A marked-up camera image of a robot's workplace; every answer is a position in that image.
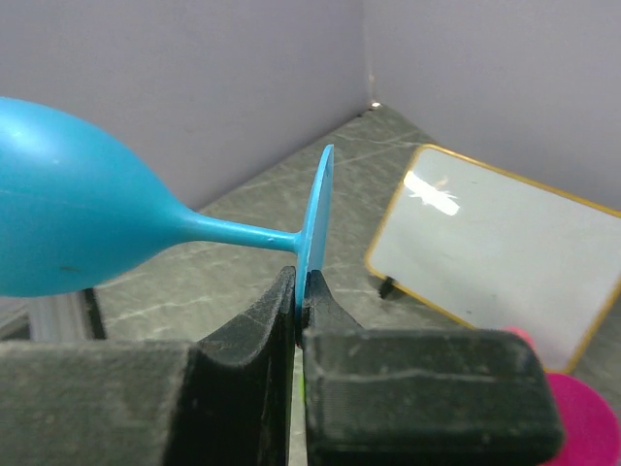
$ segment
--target lavender wall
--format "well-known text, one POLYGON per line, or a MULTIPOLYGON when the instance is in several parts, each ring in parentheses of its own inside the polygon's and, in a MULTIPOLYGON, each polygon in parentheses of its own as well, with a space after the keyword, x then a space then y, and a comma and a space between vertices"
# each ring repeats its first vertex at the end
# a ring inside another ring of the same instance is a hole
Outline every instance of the lavender wall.
POLYGON ((365 0, 375 98, 445 146, 621 209, 621 3, 365 0))
POLYGON ((0 94, 86 118, 192 207, 364 110, 362 0, 0 7, 0 94))

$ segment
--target pink object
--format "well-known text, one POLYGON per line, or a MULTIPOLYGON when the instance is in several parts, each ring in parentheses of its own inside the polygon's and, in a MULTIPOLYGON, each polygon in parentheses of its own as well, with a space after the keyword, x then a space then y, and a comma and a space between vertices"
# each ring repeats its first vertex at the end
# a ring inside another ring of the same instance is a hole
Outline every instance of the pink object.
POLYGON ((522 330, 521 328, 505 327, 502 330, 504 330, 505 332, 509 332, 514 335, 517 335, 522 340, 525 340, 526 343, 528 343, 531 346, 531 348, 535 350, 535 342, 533 341, 533 338, 531 338, 531 336, 528 333, 526 333, 524 330, 522 330))
POLYGON ((621 450, 621 433, 604 398, 572 376, 546 376, 565 427, 566 441, 545 466, 615 466, 621 450))

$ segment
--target whiteboard frame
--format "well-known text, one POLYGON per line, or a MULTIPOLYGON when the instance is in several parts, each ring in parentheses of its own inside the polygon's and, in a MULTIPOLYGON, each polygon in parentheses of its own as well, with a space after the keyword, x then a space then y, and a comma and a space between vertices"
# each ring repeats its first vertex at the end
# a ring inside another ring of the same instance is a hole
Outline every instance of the whiteboard frame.
MULTIPOLYGON (((419 154, 424 151, 424 150, 428 150, 428 149, 433 149, 433 150, 438 150, 441 151, 447 155, 451 155, 453 157, 459 158, 463 161, 472 163, 478 167, 487 169, 487 170, 491 170, 495 173, 498 173, 500 175, 504 175, 506 177, 509 177, 511 179, 514 179, 516 181, 522 182, 522 183, 526 183, 529 184, 531 186, 534 186, 536 188, 542 189, 544 191, 548 191, 552 194, 556 194, 558 196, 564 197, 570 201, 573 202, 577 202, 579 204, 582 204, 584 206, 590 207, 592 209, 601 211, 605 214, 609 214, 611 216, 615 216, 617 218, 621 218, 621 211, 615 211, 613 209, 610 209, 608 207, 596 204, 594 202, 588 201, 586 199, 582 199, 580 197, 577 197, 573 194, 569 194, 561 189, 557 189, 555 187, 552 186, 548 186, 546 184, 540 183, 540 182, 536 182, 534 180, 530 180, 528 178, 522 177, 520 175, 517 175, 515 173, 510 172, 509 170, 505 170, 499 167, 495 167, 493 165, 490 165, 488 163, 485 162, 481 162, 479 160, 475 160, 473 158, 470 158, 466 155, 463 155, 461 153, 455 152, 453 150, 448 150, 446 148, 437 146, 435 144, 424 144, 419 146, 413 153, 411 160, 408 163, 408 166, 406 167, 406 170, 404 171, 404 174, 401 176, 399 185, 397 186, 397 189, 395 190, 394 194, 392 195, 392 198, 390 200, 390 203, 388 204, 388 207, 386 208, 386 211, 381 219, 381 222, 379 223, 379 227, 376 230, 376 233, 373 237, 373 239, 371 240, 371 243, 367 249, 367 252, 365 253, 364 256, 364 262, 365 262, 365 267, 367 268, 368 272, 375 276, 378 277, 379 279, 385 280, 386 276, 382 273, 380 273, 378 270, 376 270, 372 265, 371 265, 371 255, 373 253, 373 251, 375 250, 376 244, 379 241, 379 238, 381 237, 381 234, 384 230, 384 227, 386 225, 386 223, 388 222, 388 219, 390 218, 390 216, 392 215, 392 212, 398 202, 398 200, 400 199, 403 190, 405 189, 405 185, 404 185, 404 180, 406 175, 408 174, 408 172, 412 169, 412 167, 414 166, 414 164, 416 163, 419 154)), ((406 286, 403 286, 402 284, 398 283, 398 282, 394 282, 393 285, 395 286, 395 288, 399 289, 400 291, 404 292, 405 294, 417 299, 418 301, 420 301, 421 303, 427 305, 429 308, 443 314, 444 316, 449 317, 450 319, 468 327, 471 329, 474 329, 475 327, 471 324, 469 324, 468 322, 466 322, 465 320, 461 319, 460 317, 452 314, 450 311, 443 309, 441 306, 433 303, 432 301, 426 299, 425 297, 419 295, 418 293, 416 293, 415 291, 407 288, 406 286)), ((615 285, 615 287, 609 292, 609 294, 607 295, 604 305, 603 307, 597 312, 596 317, 593 319, 591 325, 588 327, 587 331, 585 332, 585 336, 584 338, 580 341, 580 343, 576 346, 575 351, 573 352, 572 356, 569 359, 568 364, 566 364, 565 367, 561 368, 561 369, 556 369, 553 372, 560 372, 563 374, 567 374, 569 372, 571 372, 575 366, 577 365, 578 360, 580 359, 580 357, 584 354, 584 352, 586 351, 586 349, 588 348, 589 344, 591 343, 591 341, 593 340, 593 337, 595 336, 595 334, 597 333, 598 329, 600 328, 600 325, 602 324, 602 322, 604 321, 605 317, 608 315, 608 313, 610 312, 610 310, 612 309, 615 301, 617 300, 617 298, 619 298, 619 296, 621 295, 621 279, 619 279, 615 285)))

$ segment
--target whiteboard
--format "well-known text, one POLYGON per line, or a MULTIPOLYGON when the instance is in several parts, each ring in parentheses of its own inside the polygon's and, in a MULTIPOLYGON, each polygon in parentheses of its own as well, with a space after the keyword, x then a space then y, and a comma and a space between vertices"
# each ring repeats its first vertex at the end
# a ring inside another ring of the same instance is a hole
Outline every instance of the whiteboard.
POLYGON ((426 145, 365 259, 465 325, 520 327, 569 372, 621 291, 621 214, 426 145))

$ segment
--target marble floor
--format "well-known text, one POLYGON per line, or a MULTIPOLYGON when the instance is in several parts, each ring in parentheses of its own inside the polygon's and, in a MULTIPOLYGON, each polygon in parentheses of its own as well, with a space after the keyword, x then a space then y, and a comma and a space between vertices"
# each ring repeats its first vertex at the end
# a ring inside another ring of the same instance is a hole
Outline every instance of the marble floor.
MULTIPOLYGON (((450 328, 457 324, 408 296, 380 300, 363 255, 412 152, 431 142, 396 112, 382 107, 296 152, 209 205, 204 212, 260 226, 297 231, 319 156, 335 145, 333 213, 324 275, 335 298, 368 327, 450 328)), ((283 252, 195 243, 178 246, 97 288, 111 339, 199 340, 244 310, 294 257, 283 252)), ((575 374, 621 414, 621 310, 616 308, 575 374)), ((302 359, 296 356, 296 378, 302 359)), ((293 393, 290 464, 306 464, 304 420, 293 393)))

